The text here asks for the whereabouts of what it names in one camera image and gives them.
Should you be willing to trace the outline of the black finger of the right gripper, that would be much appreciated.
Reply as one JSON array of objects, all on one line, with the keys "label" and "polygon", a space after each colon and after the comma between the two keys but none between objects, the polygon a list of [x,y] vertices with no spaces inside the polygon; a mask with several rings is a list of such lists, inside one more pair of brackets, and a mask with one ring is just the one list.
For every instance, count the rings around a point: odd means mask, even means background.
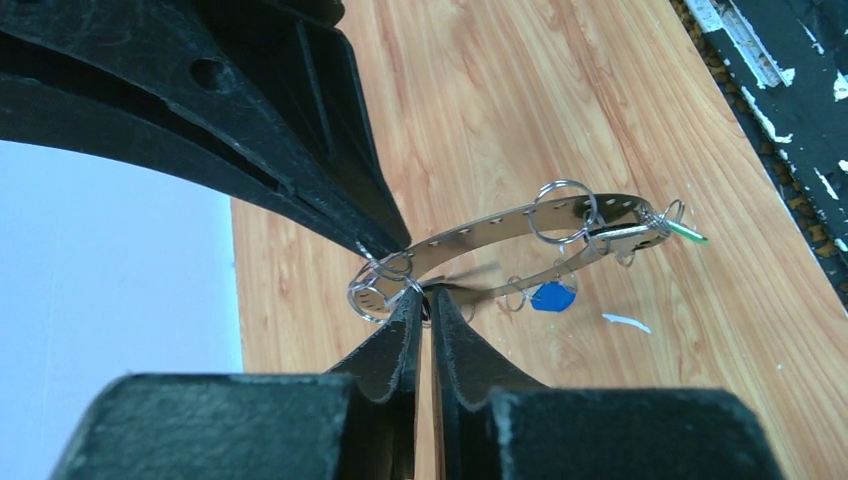
[{"label": "black finger of the right gripper", "polygon": [[351,251],[407,247],[340,1],[5,1],[1,136],[165,173]]}]

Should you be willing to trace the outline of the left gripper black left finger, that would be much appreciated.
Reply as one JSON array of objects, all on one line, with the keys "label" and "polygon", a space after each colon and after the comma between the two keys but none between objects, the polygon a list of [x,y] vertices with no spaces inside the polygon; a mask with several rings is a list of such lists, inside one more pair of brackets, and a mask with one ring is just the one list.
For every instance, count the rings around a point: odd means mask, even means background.
[{"label": "left gripper black left finger", "polygon": [[423,296],[320,374],[133,374],[92,401],[55,479],[410,479]]}]

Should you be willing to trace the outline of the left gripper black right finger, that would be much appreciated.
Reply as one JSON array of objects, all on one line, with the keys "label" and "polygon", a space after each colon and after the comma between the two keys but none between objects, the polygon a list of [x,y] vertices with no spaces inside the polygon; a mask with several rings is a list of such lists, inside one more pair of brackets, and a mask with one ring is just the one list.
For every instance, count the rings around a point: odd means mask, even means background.
[{"label": "left gripper black right finger", "polygon": [[779,479],[757,416],[697,388],[552,388],[430,302],[441,479]]}]

